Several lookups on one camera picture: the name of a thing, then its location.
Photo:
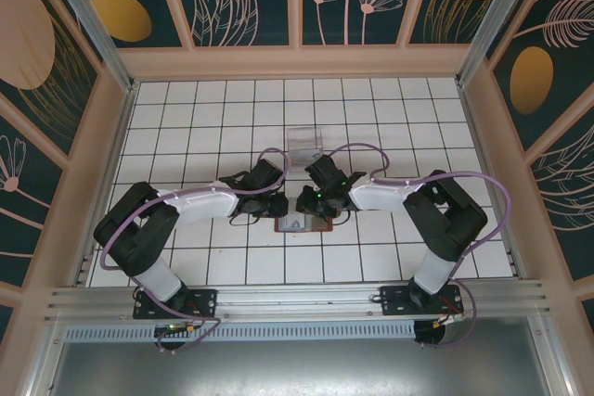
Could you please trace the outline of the brown leather card holder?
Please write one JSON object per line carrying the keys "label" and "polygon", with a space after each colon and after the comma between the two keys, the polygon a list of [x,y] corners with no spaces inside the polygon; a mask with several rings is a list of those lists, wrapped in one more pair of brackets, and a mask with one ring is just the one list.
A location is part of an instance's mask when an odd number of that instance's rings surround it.
{"label": "brown leather card holder", "polygon": [[[287,217],[287,216],[299,216],[299,215],[304,215],[307,221],[307,229],[304,231],[300,231],[300,232],[286,232],[284,231],[282,228],[279,227],[279,225],[282,223],[282,219]],[[301,213],[296,213],[296,214],[291,214],[291,215],[287,215],[285,217],[281,217],[281,218],[277,218],[275,220],[275,226],[274,226],[274,230],[277,233],[293,233],[293,234],[298,234],[298,233],[323,233],[323,232],[331,232],[332,231],[332,220],[324,220],[321,218],[318,218],[316,216],[313,215],[308,215],[308,214],[301,214]]]}

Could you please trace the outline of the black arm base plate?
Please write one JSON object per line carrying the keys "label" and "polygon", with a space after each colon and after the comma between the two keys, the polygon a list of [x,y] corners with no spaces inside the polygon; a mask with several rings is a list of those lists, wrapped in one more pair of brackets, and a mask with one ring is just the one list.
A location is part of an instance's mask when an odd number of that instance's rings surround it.
{"label": "black arm base plate", "polygon": [[[137,291],[134,295],[135,304],[132,317],[135,320],[164,320],[176,318],[159,307],[144,291]],[[191,289],[186,302],[178,310],[190,318],[214,317],[217,303],[217,291],[215,289]]]}
{"label": "black arm base plate", "polygon": [[464,313],[464,306],[459,286],[445,287],[427,303],[420,307],[410,298],[408,286],[386,286],[380,288],[380,294],[374,297],[381,306],[383,315],[433,316],[449,313]]}

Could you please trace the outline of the grey metal panel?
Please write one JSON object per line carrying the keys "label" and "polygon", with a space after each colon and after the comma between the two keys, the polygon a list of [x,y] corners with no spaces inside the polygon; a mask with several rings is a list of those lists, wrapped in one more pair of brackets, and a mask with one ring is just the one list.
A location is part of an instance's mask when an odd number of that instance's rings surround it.
{"label": "grey metal panel", "polygon": [[549,396],[517,344],[421,349],[411,341],[70,344],[50,396]]}

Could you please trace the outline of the clear acrylic box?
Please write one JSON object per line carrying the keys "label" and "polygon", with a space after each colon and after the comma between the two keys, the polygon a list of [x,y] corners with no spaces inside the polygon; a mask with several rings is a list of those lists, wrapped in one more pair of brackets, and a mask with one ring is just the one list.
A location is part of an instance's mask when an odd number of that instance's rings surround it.
{"label": "clear acrylic box", "polygon": [[324,154],[322,133],[315,126],[288,128],[286,144],[292,170],[305,168]]}

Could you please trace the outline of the aluminium frame post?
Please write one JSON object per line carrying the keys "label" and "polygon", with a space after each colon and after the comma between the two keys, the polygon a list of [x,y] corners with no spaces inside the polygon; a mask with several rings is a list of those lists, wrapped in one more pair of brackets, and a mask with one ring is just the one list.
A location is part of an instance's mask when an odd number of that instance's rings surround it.
{"label": "aluminium frame post", "polygon": [[114,75],[117,83],[129,93],[134,86],[134,80],[130,77],[118,49],[113,43],[107,30],[101,23],[90,0],[68,0],[69,5],[80,18],[83,27],[89,34],[92,42],[97,48],[104,62]]}
{"label": "aluminium frame post", "polygon": [[516,2],[517,0],[493,0],[491,2],[458,69],[457,84],[460,89],[464,89],[470,83]]}

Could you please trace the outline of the aluminium mounting rail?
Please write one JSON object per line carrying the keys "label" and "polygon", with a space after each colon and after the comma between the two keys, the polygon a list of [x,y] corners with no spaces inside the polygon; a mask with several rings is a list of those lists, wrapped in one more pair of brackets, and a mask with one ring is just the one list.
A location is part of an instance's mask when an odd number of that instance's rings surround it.
{"label": "aluminium mounting rail", "polygon": [[[230,322],[301,322],[364,320],[381,317],[371,301],[381,284],[217,286],[215,316]],[[470,279],[460,282],[463,305],[469,296],[481,318],[532,316],[550,311],[544,288],[536,280]],[[133,320],[131,287],[63,287],[52,291],[47,322],[123,324]]]}

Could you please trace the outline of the aluminium side rail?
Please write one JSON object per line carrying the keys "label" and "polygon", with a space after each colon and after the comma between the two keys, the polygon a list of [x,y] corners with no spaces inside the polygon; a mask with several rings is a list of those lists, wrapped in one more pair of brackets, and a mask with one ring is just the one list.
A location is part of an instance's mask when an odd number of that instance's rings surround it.
{"label": "aluminium side rail", "polygon": [[460,97],[471,118],[471,132],[479,146],[484,172],[495,177],[506,188],[502,192],[494,185],[487,187],[497,221],[502,224],[500,234],[508,252],[510,269],[516,276],[526,278],[513,220],[518,210],[514,198],[514,180],[520,170],[517,165],[520,154],[507,109],[500,93],[489,81],[475,79],[469,82],[460,89]]}
{"label": "aluminium side rail", "polygon": [[132,85],[123,96],[123,102],[118,111],[114,129],[110,134],[107,154],[103,156],[97,186],[90,203],[90,209],[84,223],[79,244],[76,250],[74,264],[66,287],[84,285],[88,276],[88,269],[93,268],[96,241],[93,233],[96,225],[103,218],[110,201],[110,192],[115,178],[116,168],[123,149],[127,129],[131,120],[138,94],[139,82],[132,81]]}

